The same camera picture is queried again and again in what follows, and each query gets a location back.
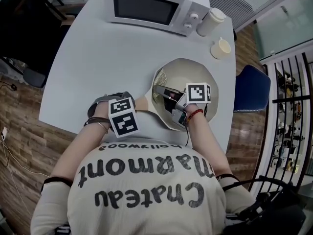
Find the silver bracelet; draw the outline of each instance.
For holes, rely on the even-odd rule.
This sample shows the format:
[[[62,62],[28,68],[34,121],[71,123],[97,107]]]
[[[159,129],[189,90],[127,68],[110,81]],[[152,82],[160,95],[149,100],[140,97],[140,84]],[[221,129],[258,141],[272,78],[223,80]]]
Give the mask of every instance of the silver bracelet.
[[[106,130],[106,134],[107,134],[107,133],[108,133],[108,129],[107,129],[106,127],[104,127],[104,125],[103,125],[102,123],[99,123],[99,122],[98,122],[98,124],[100,124],[100,125],[103,127],[103,129]]]

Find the t-shirt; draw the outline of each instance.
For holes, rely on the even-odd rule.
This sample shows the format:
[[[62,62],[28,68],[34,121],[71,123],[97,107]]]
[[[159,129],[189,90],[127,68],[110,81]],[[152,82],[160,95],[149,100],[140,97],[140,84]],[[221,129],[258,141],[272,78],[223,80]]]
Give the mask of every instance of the t-shirt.
[[[226,212],[255,200],[237,180],[218,181],[208,161],[175,144],[104,143],[81,162],[72,185],[48,179],[31,234],[220,234]]]

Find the paper cup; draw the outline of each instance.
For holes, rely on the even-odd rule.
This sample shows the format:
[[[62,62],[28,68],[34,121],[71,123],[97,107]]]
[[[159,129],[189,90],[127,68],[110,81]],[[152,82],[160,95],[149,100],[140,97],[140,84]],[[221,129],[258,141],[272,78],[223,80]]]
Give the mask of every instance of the paper cup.
[[[202,23],[198,25],[197,33],[202,37],[210,35],[219,24],[225,21],[225,18],[226,15],[221,10],[211,8]]]
[[[216,59],[221,59],[223,57],[226,57],[231,52],[231,47],[229,43],[224,40],[223,38],[220,38],[210,49],[211,54]]]

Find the sleeve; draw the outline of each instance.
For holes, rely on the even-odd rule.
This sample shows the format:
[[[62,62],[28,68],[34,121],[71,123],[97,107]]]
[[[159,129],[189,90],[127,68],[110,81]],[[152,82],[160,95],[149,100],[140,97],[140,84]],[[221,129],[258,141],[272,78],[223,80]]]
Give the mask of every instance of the sleeve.
[[[58,234],[66,229],[70,234],[67,220],[67,199],[71,182],[62,178],[48,178],[42,187],[41,198],[35,208],[31,224],[31,235]]]
[[[232,185],[239,180],[232,174],[218,177],[221,187]],[[239,213],[255,203],[255,198],[243,186],[234,187],[224,192],[226,196],[226,213]]]

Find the wrist strap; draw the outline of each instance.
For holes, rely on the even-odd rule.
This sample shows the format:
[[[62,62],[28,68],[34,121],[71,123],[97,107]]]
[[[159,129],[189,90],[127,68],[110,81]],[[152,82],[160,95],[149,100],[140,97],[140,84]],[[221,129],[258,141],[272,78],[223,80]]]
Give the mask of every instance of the wrist strap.
[[[92,117],[94,115],[94,112],[95,112],[95,110],[97,108],[98,103],[100,103],[100,102],[110,101],[112,99],[116,99],[117,101],[119,101],[121,99],[125,99],[125,98],[128,98],[128,97],[130,97],[132,99],[132,102],[133,102],[133,105],[134,105],[134,108],[135,108],[136,107],[135,100],[132,97],[132,95],[130,95],[129,92],[115,93],[115,94],[112,94],[112,95],[104,94],[104,96],[97,98],[93,102],[93,104],[88,109],[87,115],[88,115],[88,117]]]
[[[187,119],[186,123],[189,123],[190,119],[191,119],[195,114],[197,114],[198,112],[202,112],[202,113],[203,113],[203,109],[197,109],[196,111],[194,111],[194,112],[189,116],[189,118]]]

